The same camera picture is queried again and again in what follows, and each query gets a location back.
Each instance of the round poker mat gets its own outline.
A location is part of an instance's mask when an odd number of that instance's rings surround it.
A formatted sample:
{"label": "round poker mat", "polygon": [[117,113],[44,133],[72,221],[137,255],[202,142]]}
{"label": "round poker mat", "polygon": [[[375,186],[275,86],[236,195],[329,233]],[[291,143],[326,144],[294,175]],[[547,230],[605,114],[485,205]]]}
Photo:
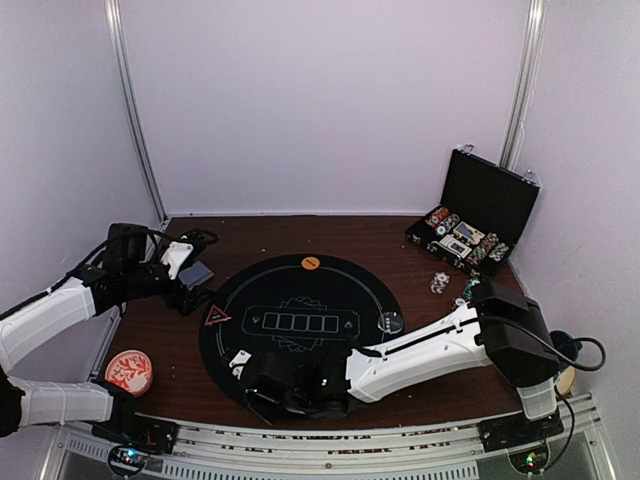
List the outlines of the round poker mat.
{"label": "round poker mat", "polygon": [[354,263],[327,255],[274,257],[216,292],[200,325],[200,355],[218,387],[244,405],[228,366],[240,350],[315,361],[344,352],[349,336],[366,346],[402,335],[403,329],[390,334],[378,327],[391,312],[402,315],[393,293]]}

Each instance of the poker chip case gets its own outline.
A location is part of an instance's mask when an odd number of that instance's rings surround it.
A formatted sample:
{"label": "poker chip case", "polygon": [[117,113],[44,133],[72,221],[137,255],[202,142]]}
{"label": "poker chip case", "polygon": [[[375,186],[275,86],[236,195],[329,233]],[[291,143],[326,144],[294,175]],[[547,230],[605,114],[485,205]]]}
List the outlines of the poker chip case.
{"label": "poker chip case", "polygon": [[440,204],[407,228],[407,240],[470,276],[493,278],[516,247],[539,192],[520,175],[454,150]]}

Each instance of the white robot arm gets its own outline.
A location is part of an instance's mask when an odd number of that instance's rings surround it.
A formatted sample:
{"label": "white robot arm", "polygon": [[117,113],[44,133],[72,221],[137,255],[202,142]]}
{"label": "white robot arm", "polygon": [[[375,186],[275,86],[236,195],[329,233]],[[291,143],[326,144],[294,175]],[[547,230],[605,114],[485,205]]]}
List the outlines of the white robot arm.
{"label": "white robot arm", "polygon": [[11,372],[49,339],[127,300],[163,295],[183,314],[201,303],[200,292],[188,291],[177,275],[215,239],[187,234],[171,242],[160,261],[143,262],[149,232],[144,227],[113,225],[101,266],[74,269],[55,289],[0,321],[0,437],[27,425],[105,422],[123,413],[116,409],[129,408],[131,397],[110,384],[34,382]]}
{"label": "white robot arm", "polygon": [[567,357],[554,353],[538,304],[491,282],[473,295],[472,306],[429,326],[378,345],[353,345],[313,365],[240,351],[229,368],[248,407],[268,422],[291,415],[338,418],[410,385],[489,365],[517,389],[526,421],[552,415],[555,377]]}

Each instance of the red patterned lid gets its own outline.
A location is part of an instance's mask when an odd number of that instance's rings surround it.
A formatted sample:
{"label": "red patterned lid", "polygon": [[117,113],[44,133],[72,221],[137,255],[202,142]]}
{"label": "red patterned lid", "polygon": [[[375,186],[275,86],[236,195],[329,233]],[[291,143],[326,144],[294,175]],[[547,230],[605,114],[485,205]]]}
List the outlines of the red patterned lid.
{"label": "red patterned lid", "polygon": [[138,350],[127,350],[109,362],[104,376],[107,382],[124,388],[134,397],[139,397],[151,387],[151,360]]}

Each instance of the wooden table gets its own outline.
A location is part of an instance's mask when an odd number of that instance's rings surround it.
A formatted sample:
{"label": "wooden table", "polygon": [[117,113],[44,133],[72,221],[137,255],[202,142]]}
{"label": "wooden table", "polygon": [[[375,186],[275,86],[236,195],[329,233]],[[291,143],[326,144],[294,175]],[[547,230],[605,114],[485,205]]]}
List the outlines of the wooden table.
{"label": "wooden table", "polygon": [[[404,239],[411,217],[181,218],[168,232],[206,228],[220,242],[202,254],[219,288],[243,268],[290,253],[334,255],[361,265],[394,292],[412,331],[446,315],[468,278]],[[436,271],[451,276],[443,295],[429,282]],[[496,281],[520,291],[505,267]],[[153,385],[138,401],[142,413],[237,427],[267,427],[229,400],[200,361],[198,328],[202,308],[189,317],[168,310],[161,298],[132,302],[111,345],[108,359],[127,349],[144,351],[153,363]],[[520,408],[515,392],[492,367],[474,368],[414,385],[340,420],[309,420],[274,428],[362,429],[426,425],[484,417]]]}

